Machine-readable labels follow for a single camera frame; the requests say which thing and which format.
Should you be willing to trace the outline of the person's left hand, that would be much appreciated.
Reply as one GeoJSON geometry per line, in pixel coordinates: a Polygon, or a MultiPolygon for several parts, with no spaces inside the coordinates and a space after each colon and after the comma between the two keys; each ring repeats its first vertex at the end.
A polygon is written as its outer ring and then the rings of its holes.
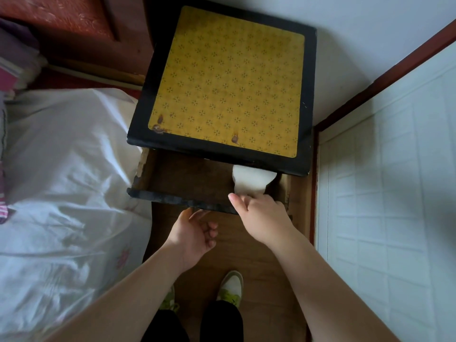
{"type": "Polygon", "coordinates": [[[205,221],[204,218],[200,222],[189,222],[193,212],[196,211],[187,208],[179,214],[165,242],[176,249],[180,273],[195,266],[216,245],[218,223],[205,221]]]}

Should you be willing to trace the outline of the person's right hand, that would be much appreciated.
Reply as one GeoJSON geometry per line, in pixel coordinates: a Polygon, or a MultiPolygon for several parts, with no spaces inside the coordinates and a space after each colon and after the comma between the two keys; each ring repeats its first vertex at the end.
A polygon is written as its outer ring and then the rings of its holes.
{"type": "Polygon", "coordinates": [[[270,195],[249,196],[248,212],[238,215],[247,232],[273,252],[304,238],[293,225],[284,205],[270,195]]]}

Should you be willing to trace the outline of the person's right forearm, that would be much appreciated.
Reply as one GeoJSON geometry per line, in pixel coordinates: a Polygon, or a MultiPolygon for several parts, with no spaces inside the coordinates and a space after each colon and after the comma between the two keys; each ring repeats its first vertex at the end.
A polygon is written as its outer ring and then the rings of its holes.
{"type": "Polygon", "coordinates": [[[267,245],[290,281],[315,342],[399,342],[294,227],[267,245]]]}

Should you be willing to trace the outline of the person's left forearm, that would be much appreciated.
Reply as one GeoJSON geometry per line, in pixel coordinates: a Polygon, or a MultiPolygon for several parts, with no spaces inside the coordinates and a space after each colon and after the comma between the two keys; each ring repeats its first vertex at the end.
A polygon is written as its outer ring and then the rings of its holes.
{"type": "Polygon", "coordinates": [[[187,245],[166,242],[46,342],[139,342],[171,286],[199,259],[187,245]]]}

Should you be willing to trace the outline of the black wooden drawer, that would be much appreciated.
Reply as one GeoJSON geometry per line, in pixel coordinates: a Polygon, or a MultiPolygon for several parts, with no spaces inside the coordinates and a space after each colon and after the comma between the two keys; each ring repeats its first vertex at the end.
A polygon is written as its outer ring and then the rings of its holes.
{"type": "Polygon", "coordinates": [[[236,215],[228,199],[235,191],[234,164],[164,149],[146,149],[130,197],[154,203],[236,215]]]}

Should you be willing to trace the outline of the white and green right shoe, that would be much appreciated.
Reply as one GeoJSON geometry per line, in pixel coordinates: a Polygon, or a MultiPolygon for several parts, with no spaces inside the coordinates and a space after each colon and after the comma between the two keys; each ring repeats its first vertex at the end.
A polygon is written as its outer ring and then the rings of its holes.
{"type": "Polygon", "coordinates": [[[243,296],[243,277],[237,270],[229,271],[220,284],[216,301],[225,301],[239,309],[243,296]]]}

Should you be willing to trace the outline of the white and green shoe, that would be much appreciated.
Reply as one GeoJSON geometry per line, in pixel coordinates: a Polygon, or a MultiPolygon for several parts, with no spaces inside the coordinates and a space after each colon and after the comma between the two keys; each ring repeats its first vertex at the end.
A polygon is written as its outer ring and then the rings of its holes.
{"type": "Polygon", "coordinates": [[[159,311],[172,311],[174,313],[178,313],[180,308],[179,303],[176,302],[176,294],[175,294],[175,286],[172,285],[171,288],[168,290],[165,298],[163,299],[159,311]]]}
{"type": "Polygon", "coordinates": [[[216,301],[225,301],[239,309],[243,296],[243,277],[237,270],[229,271],[220,284],[216,301]]]}

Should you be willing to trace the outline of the white and green left shoe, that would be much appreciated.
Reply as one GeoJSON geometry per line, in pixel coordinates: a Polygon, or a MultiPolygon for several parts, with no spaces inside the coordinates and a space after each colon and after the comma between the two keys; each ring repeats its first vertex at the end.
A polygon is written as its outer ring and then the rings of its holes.
{"type": "Polygon", "coordinates": [[[171,288],[168,290],[165,298],[163,299],[159,311],[172,311],[174,313],[178,313],[180,308],[179,303],[176,302],[176,294],[175,294],[175,286],[172,285],[171,288]]]}

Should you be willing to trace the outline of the black trousers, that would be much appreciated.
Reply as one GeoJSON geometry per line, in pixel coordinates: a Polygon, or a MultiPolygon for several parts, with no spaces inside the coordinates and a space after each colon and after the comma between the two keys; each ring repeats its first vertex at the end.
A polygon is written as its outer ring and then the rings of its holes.
{"type": "MultiPolygon", "coordinates": [[[[202,316],[200,342],[244,342],[239,309],[224,300],[212,301],[202,316]]],[[[158,310],[140,342],[190,342],[173,310],[158,310]]]]}

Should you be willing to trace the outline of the yellow patterned top panel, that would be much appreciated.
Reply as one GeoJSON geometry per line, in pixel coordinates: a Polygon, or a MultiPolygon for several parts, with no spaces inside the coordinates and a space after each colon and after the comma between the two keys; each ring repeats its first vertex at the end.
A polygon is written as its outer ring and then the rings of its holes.
{"type": "Polygon", "coordinates": [[[305,36],[184,6],[148,127],[294,158],[305,36]]]}

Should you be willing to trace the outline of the black wooden nightstand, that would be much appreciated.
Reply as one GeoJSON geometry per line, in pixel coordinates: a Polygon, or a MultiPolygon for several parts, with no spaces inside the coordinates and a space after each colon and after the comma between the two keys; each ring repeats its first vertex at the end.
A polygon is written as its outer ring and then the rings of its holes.
{"type": "Polygon", "coordinates": [[[258,12],[238,9],[209,0],[167,0],[159,15],[158,39],[155,45],[139,102],[129,127],[127,142],[150,149],[166,149],[213,161],[261,168],[294,176],[307,176],[311,168],[312,117],[314,109],[317,29],[258,12]],[[238,19],[272,26],[305,36],[305,54],[299,110],[298,153],[294,158],[272,155],[257,150],[238,148],[212,141],[199,140],[149,129],[151,110],[171,48],[177,23],[184,6],[214,12],[238,19]]]}

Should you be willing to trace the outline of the white bed cover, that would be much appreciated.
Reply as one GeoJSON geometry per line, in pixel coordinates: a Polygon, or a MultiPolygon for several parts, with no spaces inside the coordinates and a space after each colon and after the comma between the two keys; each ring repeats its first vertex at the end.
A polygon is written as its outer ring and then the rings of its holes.
{"type": "Polygon", "coordinates": [[[103,88],[6,103],[0,342],[44,340],[142,263],[151,205],[127,194],[142,154],[127,143],[137,102],[103,88]]]}

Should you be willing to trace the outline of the white panelled door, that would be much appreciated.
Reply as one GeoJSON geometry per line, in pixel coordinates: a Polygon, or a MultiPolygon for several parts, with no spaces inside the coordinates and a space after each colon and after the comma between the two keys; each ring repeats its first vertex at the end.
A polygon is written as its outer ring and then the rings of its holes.
{"type": "Polygon", "coordinates": [[[456,342],[456,42],[319,142],[318,252],[401,341],[456,342]]]}

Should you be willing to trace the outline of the red-brown wooden headboard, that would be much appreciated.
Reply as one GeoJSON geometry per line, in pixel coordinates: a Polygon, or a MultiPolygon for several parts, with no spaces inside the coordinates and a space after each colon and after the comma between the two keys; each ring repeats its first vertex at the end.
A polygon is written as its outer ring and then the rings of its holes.
{"type": "Polygon", "coordinates": [[[153,54],[145,0],[0,0],[54,67],[142,86],[153,54]]]}

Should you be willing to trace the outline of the pile of folded clothes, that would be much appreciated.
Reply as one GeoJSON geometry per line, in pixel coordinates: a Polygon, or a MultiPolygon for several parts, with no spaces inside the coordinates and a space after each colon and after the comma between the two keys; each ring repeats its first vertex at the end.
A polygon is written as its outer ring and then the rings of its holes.
{"type": "Polygon", "coordinates": [[[0,100],[13,100],[47,65],[28,27],[0,18],[0,100]]]}

